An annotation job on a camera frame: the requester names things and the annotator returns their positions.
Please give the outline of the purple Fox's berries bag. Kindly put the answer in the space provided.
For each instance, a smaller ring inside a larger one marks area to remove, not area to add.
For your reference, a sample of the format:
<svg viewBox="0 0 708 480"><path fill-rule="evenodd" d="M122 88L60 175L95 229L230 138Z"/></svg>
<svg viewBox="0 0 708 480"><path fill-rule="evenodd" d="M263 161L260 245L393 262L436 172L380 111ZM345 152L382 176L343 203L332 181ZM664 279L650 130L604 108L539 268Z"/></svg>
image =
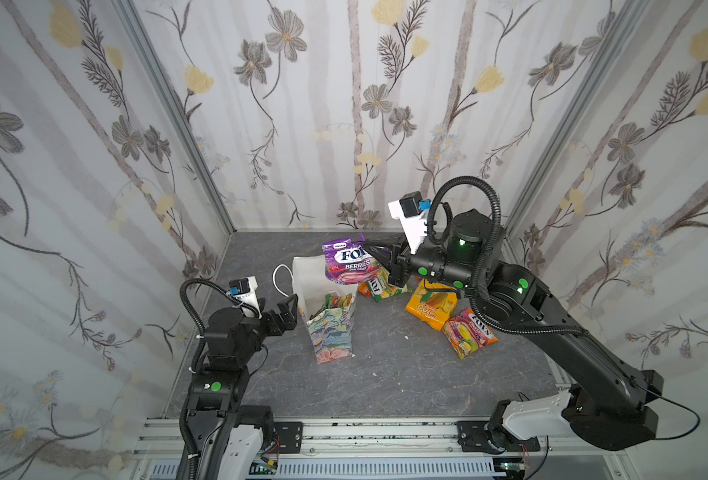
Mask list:
<svg viewBox="0 0 708 480"><path fill-rule="evenodd" d="M363 248L363 241L339 239L322 245L326 277L341 285L366 283L377 277L381 264Z"/></svg>

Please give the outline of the floral white paper bag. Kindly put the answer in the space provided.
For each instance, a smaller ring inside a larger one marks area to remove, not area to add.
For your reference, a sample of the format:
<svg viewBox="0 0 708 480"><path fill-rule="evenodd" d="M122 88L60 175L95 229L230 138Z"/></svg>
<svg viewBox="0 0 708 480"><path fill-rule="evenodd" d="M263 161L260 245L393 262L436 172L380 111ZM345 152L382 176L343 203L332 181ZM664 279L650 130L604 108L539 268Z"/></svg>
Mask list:
<svg viewBox="0 0 708 480"><path fill-rule="evenodd" d="M330 280L323 255L295 257L290 266L279 264L272 272L275 289L285 297L290 294L279 287L281 271L290 276L292 293L298 297L299 323L309 334L316 362L351 357L358 287Z"/></svg>

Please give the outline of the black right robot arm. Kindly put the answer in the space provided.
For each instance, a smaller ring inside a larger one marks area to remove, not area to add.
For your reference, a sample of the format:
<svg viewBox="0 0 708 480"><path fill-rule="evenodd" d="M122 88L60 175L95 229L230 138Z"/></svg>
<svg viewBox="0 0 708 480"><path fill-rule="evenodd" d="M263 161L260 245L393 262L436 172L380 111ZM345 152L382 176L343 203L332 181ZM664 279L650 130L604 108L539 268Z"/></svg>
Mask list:
<svg viewBox="0 0 708 480"><path fill-rule="evenodd" d="M526 452L537 449L541 437L570 434L606 451L659 440L659 416L650 405L663 397L663 377L620 359L535 273L501 260L502 208L489 183L459 176L433 199L415 191L390 208L403 235L363 243L387 269L390 284L418 277L439 293L468 299L475 319L498 333L527 338L574 380L550 397L502 400L485 422L460 423L464 450Z"/></svg>

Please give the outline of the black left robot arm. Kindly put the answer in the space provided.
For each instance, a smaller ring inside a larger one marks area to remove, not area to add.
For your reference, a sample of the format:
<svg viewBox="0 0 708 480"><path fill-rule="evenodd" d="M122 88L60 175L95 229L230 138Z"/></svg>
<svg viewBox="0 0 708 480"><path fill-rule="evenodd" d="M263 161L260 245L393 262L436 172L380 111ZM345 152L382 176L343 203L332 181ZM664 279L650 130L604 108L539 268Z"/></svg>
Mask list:
<svg viewBox="0 0 708 480"><path fill-rule="evenodd" d="M207 286L226 297L230 306L205 322L188 291ZM285 297L275 310L265 300L243 301L216 283L201 278L184 281L181 302L197 330L197 348L189 371L191 380L179 415L184 443L178 479L244 479L255 462L274 473L279 466L281 435L269 406L245 405L253 377L252 357L268 348L268 337L292 331L298 323L296 294Z"/></svg>

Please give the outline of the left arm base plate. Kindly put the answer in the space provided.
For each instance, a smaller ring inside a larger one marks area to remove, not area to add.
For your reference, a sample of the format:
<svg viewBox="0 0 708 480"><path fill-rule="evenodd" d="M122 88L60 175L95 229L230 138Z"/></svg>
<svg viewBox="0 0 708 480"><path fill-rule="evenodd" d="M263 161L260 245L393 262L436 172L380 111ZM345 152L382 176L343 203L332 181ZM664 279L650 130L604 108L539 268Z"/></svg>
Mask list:
<svg viewBox="0 0 708 480"><path fill-rule="evenodd" d="M275 422L267 454L300 454L304 424L299 421Z"/></svg>

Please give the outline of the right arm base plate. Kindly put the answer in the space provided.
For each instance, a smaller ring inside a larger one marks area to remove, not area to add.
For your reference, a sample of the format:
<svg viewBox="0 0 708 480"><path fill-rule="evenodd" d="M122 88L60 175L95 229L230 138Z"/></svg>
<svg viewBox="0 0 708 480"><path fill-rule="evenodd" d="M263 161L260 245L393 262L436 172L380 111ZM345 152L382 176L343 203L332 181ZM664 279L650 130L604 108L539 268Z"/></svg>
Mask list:
<svg viewBox="0 0 708 480"><path fill-rule="evenodd" d="M536 437L521 440L494 421L458 421L458 444L465 453L481 452L490 455L540 452Z"/></svg>

